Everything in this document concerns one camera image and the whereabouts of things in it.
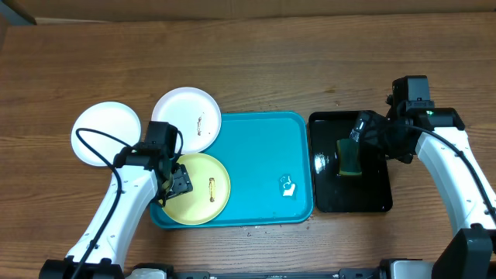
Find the white plate with sauce streak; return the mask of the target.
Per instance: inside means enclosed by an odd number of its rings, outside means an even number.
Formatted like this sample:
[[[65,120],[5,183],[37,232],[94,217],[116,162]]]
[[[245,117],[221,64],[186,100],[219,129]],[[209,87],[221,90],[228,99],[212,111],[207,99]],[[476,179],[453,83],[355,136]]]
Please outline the white plate with sauce streak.
[[[199,153],[216,140],[222,125],[222,114],[214,98],[205,91],[193,88],[175,88],[162,96],[155,105],[151,120],[169,122],[182,134],[177,137],[175,152]]]

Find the white plate with blue speck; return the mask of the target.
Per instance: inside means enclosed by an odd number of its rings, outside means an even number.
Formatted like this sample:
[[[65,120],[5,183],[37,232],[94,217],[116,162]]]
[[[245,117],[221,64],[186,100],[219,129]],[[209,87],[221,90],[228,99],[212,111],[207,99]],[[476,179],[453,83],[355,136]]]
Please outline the white plate with blue speck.
[[[86,109],[77,118],[71,131],[71,147],[75,155],[84,163],[95,167],[106,167],[104,161],[91,152],[77,137],[80,137],[109,163],[125,146],[138,143],[141,136],[141,123],[138,115],[127,105],[119,102],[101,102]]]

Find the green yellow sponge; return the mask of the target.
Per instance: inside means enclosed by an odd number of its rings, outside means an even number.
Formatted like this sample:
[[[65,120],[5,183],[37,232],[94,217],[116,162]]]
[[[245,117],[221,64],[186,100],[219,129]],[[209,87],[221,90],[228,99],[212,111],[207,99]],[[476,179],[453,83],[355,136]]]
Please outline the green yellow sponge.
[[[336,142],[338,174],[340,176],[360,176],[360,145],[353,139],[340,139]]]

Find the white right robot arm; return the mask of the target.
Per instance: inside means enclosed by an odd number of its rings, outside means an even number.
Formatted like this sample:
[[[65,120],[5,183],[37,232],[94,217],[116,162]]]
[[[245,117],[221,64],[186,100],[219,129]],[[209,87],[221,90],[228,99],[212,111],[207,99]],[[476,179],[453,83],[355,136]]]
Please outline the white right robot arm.
[[[350,137],[396,160],[417,157],[448,212],[453,238],[435,262],[386,260],[383,278],[493,278],[495,193],[470,148],[465,126],[452,108],[411,108],[396,116],[358,114]]]

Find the yellow plate with sauce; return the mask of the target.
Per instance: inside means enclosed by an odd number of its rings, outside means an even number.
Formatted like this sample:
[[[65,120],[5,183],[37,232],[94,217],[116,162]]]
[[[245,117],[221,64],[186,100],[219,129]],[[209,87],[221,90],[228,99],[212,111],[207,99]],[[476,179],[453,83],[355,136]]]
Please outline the yellow plate with sauce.
[[[225,167],[204,153],[183,155],[178,160],[191,179],[193,190],[167,201],[163,211],[175,222],[196,226],[219,215],[228,203],[231,184]]]

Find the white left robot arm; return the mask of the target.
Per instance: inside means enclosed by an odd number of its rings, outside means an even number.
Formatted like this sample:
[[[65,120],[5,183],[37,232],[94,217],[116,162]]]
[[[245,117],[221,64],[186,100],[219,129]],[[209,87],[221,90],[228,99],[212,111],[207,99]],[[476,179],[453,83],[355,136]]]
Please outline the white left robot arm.
[[[149,203],[193,190],[175,154],[126,147],[115,156],[112,178],[90,225],[62,260],[47,260],[40,278],[124,278],[126,255]]]

